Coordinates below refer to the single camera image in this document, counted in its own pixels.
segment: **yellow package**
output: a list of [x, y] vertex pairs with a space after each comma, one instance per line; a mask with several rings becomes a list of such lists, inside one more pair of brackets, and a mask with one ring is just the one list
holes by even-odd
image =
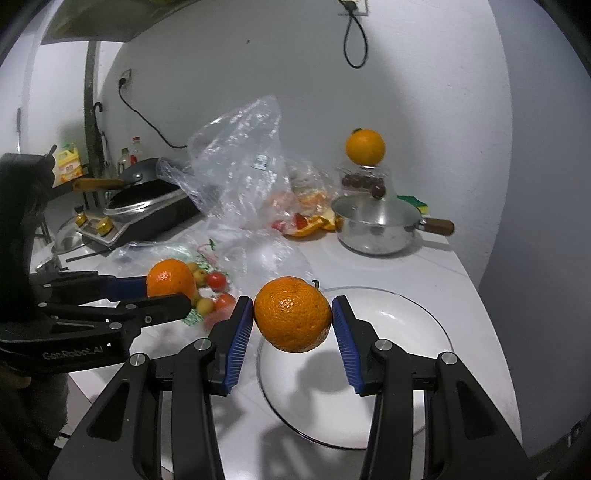
[[64, 150], [57, 154], [57, 168], [60, 170], [62, 183], [81, 177], [83, 174], [80, 164], [80, 154], [76, 144], [68, 143], [63, 146]]

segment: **black cable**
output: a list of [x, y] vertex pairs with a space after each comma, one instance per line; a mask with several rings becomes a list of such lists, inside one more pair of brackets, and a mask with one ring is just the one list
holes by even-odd
[[156, 130], [156, 133], [158, 135], [160, 135], [160, 138], [162, 140], [164, 140], [164, 143], [166, 143], [170, 148], [176, 148], [176, 149], [183, 149], [183, 148], [187, 148], [187, 145], [183, 145], [182, 147], [179, 147], [178, 145], [173, 145], [172, 143], [170, 143], [168, 140], [166, 140], [166, 138], [164, 137], [164, 135], [160, 132], [160, 130], [158, 130], [158, 128], [156, 128], [154, 126], [154, 124], [152, 124], [152, 122], [150, 122], [150, 120], [148, 120], [146, 117], [144, 117], [141, 113], [139, 113], [135, 108], [133, 108], [124, 98], [123, 95], [121, 95], [121, 87], [123, 85], [125, 85], [126, 80], [125, 79], [119, 79], [119, 98], [121, 98], [121, 101], [132, 111], [134, 111], [135, 113], [137, 113], [139, 115], [139, 117], [146, 122], [149, 126], [151, 126], [154, 130]]
[[[339, 2], [341, 5], [343, 5], [343, 8], [347, 10], [347, 13], [349, 14], [349, 23], [347, 25], [347, 30], [345, 32], [345, 39], [343, 40], [343, 53], [345, 54], [345, 60], [351, 68], [360, 69], [368, 61], [368, 38], [365, 35], [365, 30], [363, 30], [363, 27], [361, 26], [361, 22], [355, 15], [355, 11], [357, 10], [357, 3], [355, 3], [353, 0], [339, 0]], [[349, 60], [349, 53], [347, 52], [347, 43], [349, 42], [349, 33], [351, 31], [351, 24], [353, 22], [357, 24], [357, 26], [359, 27], [359, 31], [363, 36], [363, 60], [361, 61], [361, 63], [357, 65], [355, 65], [353, 62], [351, 62], [351, 60]]]

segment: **cherry tomato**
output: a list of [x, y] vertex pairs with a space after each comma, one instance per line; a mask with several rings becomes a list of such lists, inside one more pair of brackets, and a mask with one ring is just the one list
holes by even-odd
[[300, 214], [300, 213], [296, 213], [296, 214], [294, 215], [294, 220], [295, 220], [295, 222], [296, 222], [296, 223], [295, 223], [295, 227], [296, 227], [298, 230], [301, 230], [301, 229], [305, 228], [305, 227], [308, 225], [308, 220], [306, 220], [306, 217], [305, 217], [305, 216], [303, 216], [303, 215], [302, 215], [302, 214]]
[[223, 291], [223, 289], [226, 288], [226, 285], [228, 284], [226, 277], [224, 277], [223, 273], [221, 272], [210, 273], [205, 281], [207, 282], [207, 286], [213, 291]]
[[283, 220], [275, 220], [271, 224], [271, 228], [274, 228], [275, 230], [279, 230], [281, 233], [283, 233], [283, 230], [285, 230], [285, 222]]
[[222, 293], [216, 298], [216, 310], [224, 309], [226, 307], [233, 307], [236, 304], [236, 299], [229, 293]]

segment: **frying pan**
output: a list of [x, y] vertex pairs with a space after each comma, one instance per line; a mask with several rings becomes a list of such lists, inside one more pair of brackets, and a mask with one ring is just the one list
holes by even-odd
[[142, 160], [124, 170], [118, 179], [78, 179], [72, 188], [75, 192], [121, 190], [111, 198], [108, 205], [110, 209], [145, 202], [178, 190], [178, 185], [156, 176], [157, 161], [157, 158]]
[[157, 158], [148, 158], [137, 162], [124, 170], [118, 179], [77, 179], [72, 185], [75, 192], [94, 190], [123, 190], [131, 186], [164, 182], [156, 175]]

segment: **range hood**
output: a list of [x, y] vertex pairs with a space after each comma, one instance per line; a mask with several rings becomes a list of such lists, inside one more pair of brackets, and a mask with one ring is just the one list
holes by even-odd
[[42, 44], [76, 40], [128, 42], [198, 0], [64, 0]]

